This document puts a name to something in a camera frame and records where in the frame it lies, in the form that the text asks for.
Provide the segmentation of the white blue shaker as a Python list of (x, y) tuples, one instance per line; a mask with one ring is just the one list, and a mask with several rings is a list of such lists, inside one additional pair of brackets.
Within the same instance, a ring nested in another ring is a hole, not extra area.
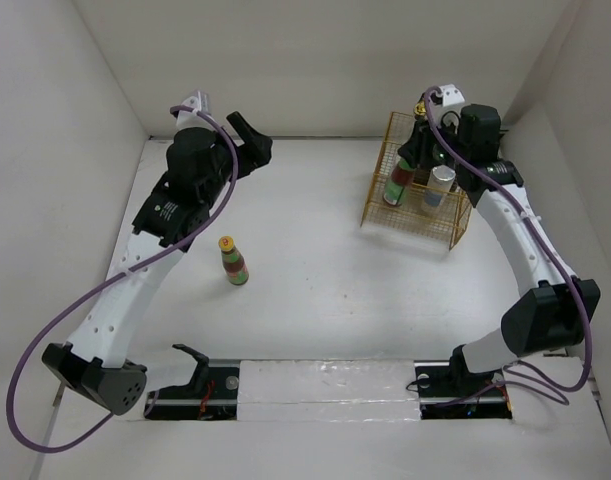
[(455, 171), (446, 166), (434, 167), (429, 175), (423, 194), (421, 210), (426, 214), (434, 214), (440, 208), (444, 197), (450, 192), (456, 178)]

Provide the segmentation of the clear square glass bottle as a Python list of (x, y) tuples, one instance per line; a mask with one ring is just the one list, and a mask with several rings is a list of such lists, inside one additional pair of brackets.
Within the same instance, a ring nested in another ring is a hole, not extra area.
[(413, 115), (416, 121), (424, 120), (426, 118), (426, 105), (423, 97), (421, 97), (415, 104)]

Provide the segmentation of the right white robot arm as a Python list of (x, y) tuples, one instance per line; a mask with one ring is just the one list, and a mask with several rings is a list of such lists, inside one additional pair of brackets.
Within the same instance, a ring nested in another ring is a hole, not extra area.
[(458, 393), (479, 387), (484, 374), (525, 357), (578, 344), (584, 346), (579, 390), (593, 360), (590, 322), (601, 292), (592, 279), (581, 279), (560, 257), (529, 203), (517, 167), (499, 153), (501, 120), (493, 107), (463, 107), (457, 122), (435, 117), (437, 103), (422, 98), (414, 108), (414, 126), (400, 156), (415, 166), (444, 166), (471, 205), (492, 229), (514, 273), (519, 299), (499, 327), (481, 339), (454, 349), (447, 381)]

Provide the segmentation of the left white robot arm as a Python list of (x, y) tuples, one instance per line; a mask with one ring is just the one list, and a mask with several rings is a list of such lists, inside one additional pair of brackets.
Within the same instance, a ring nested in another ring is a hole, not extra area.
[(62, 344), (42, 355), (46, 367), (79, 395), (121, 416), (151, 391), (176, 387), (197, 396), (207, 387), (208, 358), (175, 344), (154, 362), (132, 361), (128, 350), (137, 326), (165, 277), (190, 249), (195, 235), (215, 218), (223, 188), (271, 160), (273, 141), (239, 112), (227, 120), (241, 142), (189, 125), (193, 113), (173, 110), (178, 131), (166, 152), (167, 169), (133, 220), (120, 261), (87, 319)]

